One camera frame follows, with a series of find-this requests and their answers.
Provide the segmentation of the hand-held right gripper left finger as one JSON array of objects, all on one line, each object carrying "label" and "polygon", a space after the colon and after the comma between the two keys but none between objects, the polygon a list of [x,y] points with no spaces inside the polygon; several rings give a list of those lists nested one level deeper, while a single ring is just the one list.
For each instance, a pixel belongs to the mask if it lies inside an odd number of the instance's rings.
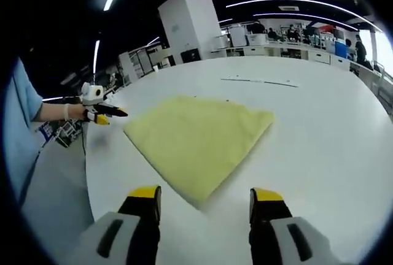
[{"label": "hand-held right gripper left finger", "polygon": [[160,241],[161,186],[131,191],[116,212],[108,212],[82,233],[76,264],[155,264]]}]

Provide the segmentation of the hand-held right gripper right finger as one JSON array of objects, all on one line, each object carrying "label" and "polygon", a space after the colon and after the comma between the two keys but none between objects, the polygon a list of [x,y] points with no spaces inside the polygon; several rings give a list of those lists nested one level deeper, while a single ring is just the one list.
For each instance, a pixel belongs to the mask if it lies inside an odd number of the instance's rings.
[{"label": "hand-held right gripper right finger", "polygon": [[250,189],[249,223],[253,264],[340,264],[328,238],[274,191]]}]

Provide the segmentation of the person's left hand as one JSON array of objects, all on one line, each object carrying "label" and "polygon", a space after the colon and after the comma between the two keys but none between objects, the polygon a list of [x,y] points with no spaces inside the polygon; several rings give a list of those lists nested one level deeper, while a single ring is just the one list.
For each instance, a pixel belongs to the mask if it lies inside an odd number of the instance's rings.
[{"label": "person's left hand", "polygon": [[87,121],[88,110],[82,104],[66,104],[64,106],[64,117],[65,119],[77,119],[81,121]]}]

